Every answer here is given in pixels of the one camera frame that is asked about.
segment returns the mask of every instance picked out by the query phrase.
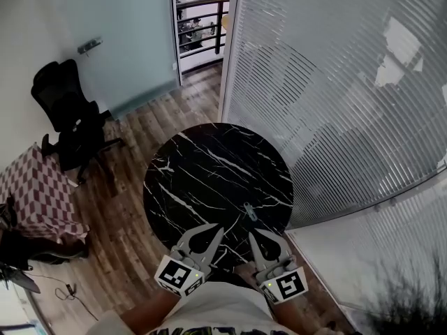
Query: black cable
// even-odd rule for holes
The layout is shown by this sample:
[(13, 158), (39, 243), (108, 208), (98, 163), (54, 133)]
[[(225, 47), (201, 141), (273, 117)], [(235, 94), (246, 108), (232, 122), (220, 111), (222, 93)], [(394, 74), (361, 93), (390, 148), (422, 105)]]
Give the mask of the black cable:
[[(97, 317), (96, 317), (96, 316), (95, 316), (95, 315), (94, 315), (94, 314), (87, 308), (87, 305), (85, 305), (84, 302), (83, 302), (81, 299), (79, 299), (78, 297), (76, 297), (76, 295), (75, 295), (75, 291), (72, 290), (72, 288), (71, 288), (71, 286), (70, 286), (69, 284), (65, 283), (64, 281), (61, 281), (61, 280), (58, 279), (58, 278), (53, 278), (52, 276), (41, 276), (41, 275), (38, 275), (38, 274), (26, 273), (25, 271), (24, 271), (24, 273), (25, 273), (25, 274), (28, 274), (29, 276), (40, 276), (40, 277), (42, 277), (42, 278), (48, 278), (48, 279), (52, 279), (53, 281), (61, 282), (62, 284), (64, 284), (64, 285), (66, 286), (66, 288), (67, 288), (69, 294), (68, 294), (68, 295), (65, 294), (65, 293), (62, 291), (61, 288), (55, 288), (55, 289), (54, 289), (54, 295), (55, 295), (55, 297), (56, 297), (57, 299), (60, 299), (60, 300), (63, 300), (63, 301), (66, 301), (66, 300), (75, 300), (75, 299), (77, 299), (77, 300), (81, 303), (81, 305), (84, 307), (84, 309), (88, 312), (88, 314), (90, 314), (90, 315), (93, 317), (93, 319), (95, 319), (96, 321), (98, 321), (98, 318), (97, 318)], [(62, 295), (63, 295), (64, 297), (60, 297), (60, 296), (57, 294), (58, 291), (59, 291), (60, 293), (62, 293)]]

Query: railing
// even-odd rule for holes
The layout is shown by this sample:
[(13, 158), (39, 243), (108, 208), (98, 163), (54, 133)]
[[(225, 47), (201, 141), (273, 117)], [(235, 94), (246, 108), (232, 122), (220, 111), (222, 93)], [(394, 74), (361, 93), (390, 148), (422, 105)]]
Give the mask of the railing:
[[(189, 50), (188, 52), (184, 52), (180, 54), (180, 59), (183, 59), (185, 57), (192, 56), (194, 54), (198, 54), (204, 51), (208, 50), (214, 50), (216, 54), (219, 54), (221, 51), (221, 47), (225, 45), (225, 43), (221, 43), (221, 37), (225, 36), (225, 33), (222, 33), (222, 16), (225, 14), (228, 14), (228, 11), (224, 11), (224, 3), (229, 2), (230, 0), (194, 0), (194, 1), (188, 1), (186, 3), (178, 3), (176, 4), (177, 14), (178, 12), (187, 9), (187, 8), (193, 8), (196, 6), (202, 6), (202, 5), (210, 5), (213, 3), (217, 4), (217, 12), (216, 13), (210, 13), (210, 14), (204, 14), (204, 15), (197, 15), (188, 17), (186, 19), (181, 19), (177, 21), (178, 25), (178, 36), (179, 36), (179, 47), (186, 47), (188, 46), (197, 46), (197, 43), (201, 43), (202, 41), (206, 40), (212, 40), (216, 39), (216, 43), (213, 46), (208, 47), (199, 47), (195, 48), (193, 50)], [(194, 19), (202, 19), (204, 17), (210, 17), (210, 16), (217, 16), (217, 23), (213, 26), (203, 26), (203, 27), (197, 27), (194, 29), (187, 29), (188, 26), (186, 25), (186, 22), (192, 21)], [(208, 36), (201, 38), (200, 40), (190, 40), (185, 42), (187, 34), (191, 34), (195, 31), (201, 31), (205, 29), (216, 29), (216, 33), (213, 36)]]

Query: black office chair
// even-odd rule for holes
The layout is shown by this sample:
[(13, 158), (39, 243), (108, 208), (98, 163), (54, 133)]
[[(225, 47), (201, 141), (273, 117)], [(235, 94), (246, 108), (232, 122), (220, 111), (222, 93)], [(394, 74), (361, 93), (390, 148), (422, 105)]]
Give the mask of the black office chair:
[(80, 166), (78, 183), (85, 183), (82, 173), (90, 159), (95, 158), (109, 178), (112, 173), (98, 156), (98, 152), (113, 144), (124, 145), (123, 139), (105, 141), (104, 118), (96, 102), (89, 102), (82, 93), (78, 67), (69, 59), (61, 64), (51, 62), (37, 72), (31, 95), (45, 110), (59, 141), (51, 145), (48, 134), (42, 140), (42, 154), (59, 154), (62, 171)]

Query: white t-shirt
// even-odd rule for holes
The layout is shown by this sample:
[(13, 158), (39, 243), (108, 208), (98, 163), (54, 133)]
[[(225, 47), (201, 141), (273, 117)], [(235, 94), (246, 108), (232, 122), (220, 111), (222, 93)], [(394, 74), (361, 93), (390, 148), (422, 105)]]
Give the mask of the white t-shirt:
[[(87, 335), (133, 335), (121, 318), (108, 311)], [(272, 319), (264, 296), (229, 283), (208, 282), (181, 298), (151, 335), (295, 334)]]

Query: black marble table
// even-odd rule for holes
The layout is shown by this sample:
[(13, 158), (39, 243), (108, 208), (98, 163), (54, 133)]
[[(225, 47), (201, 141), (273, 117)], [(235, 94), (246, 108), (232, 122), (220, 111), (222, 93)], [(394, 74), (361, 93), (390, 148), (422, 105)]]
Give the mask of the black marble table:
[[(154, 155), (143, 200), (149, 224), (169, 249), (190, 228), (224, 226), (212, 264), (232, 269), (253, 260), (251, 229), (284, 231), (293, 186), (285, 162), (267, 140), (232, 124), (202, 124), (176, 134)], [(247, 212), (247, 204), (254, 212)]]

